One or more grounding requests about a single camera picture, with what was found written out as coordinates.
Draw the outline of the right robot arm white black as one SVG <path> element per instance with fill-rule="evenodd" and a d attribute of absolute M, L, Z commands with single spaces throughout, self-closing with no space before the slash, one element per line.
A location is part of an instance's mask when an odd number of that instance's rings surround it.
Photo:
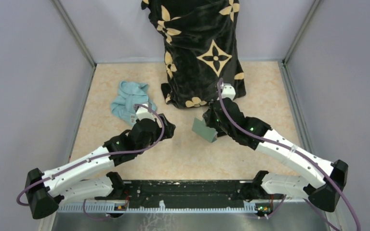
<path fill-rule="evenodd" d="M 309 153 L 281 136 L 268 123 L 244 116 L 229 98 L 222 102 L 211 100 L 203 119 L 219 137 L 227 135 L 236 143 L 275 158 L 298 173 L 298 176 L 288 176 L 259 171 L 253 180 L 254 196 L 301 197 L 323 211 L 335 211 L 341 198 L 338 190 L 343 190 L 347 183 L 348 164 L 345 161 L 331 162 Z"/>

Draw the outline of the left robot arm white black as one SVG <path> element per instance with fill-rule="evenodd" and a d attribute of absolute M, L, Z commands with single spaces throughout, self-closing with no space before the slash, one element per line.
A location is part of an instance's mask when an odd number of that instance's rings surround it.
<path fill-rule="evenodd" d="M 30 170 L 25 195 L 32 218 L 45 218 L 67 202 L 120 199 L 125 193 L 125 184 L 118 173 L 109 172 L 91 180 L 88 177 L 133 160 L 158 142 L 171 139 L 175 129 L 175 124 L 164 114 L 144 118 L 84 157 L 46 171 Z"/>

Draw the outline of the light blue cloth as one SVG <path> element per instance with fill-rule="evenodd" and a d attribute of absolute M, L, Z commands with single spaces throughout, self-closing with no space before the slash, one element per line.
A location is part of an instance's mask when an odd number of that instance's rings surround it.
<path fill-rule="evenodd" d="M 149 104 L 152 110 L 157 111 L 156 104 L 148 96 L 147 83 L 121 81 L 117 90 L 117 96 L 110 105 L 111 114 L 123 120 L 129 126 L 136 123 L 137 116 L 134 106 L 136 104 Z"/>

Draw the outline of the black beige flower-patterned blanket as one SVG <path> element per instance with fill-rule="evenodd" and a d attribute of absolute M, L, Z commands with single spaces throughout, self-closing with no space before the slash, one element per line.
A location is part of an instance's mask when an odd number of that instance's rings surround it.
<path fill-rule="evenodd" d="M 165 102 L 179 109 L 200 107 L 217 97 L 222 79 L 246 95 L 238 59 L 237 0 L 143 0 L 148 19 L 163 37 Z"/>

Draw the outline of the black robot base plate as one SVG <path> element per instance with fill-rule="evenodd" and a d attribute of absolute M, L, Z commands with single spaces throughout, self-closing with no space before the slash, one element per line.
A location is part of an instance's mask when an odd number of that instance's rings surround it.
<path fill-rule="evenodd" d="M 267 194 L 252 180 L 131 180 L 124 187 L 96 200 L 125 200 L 129 208 L 169 209 L 242 208 L 253 200 L 282 199 Z"/>

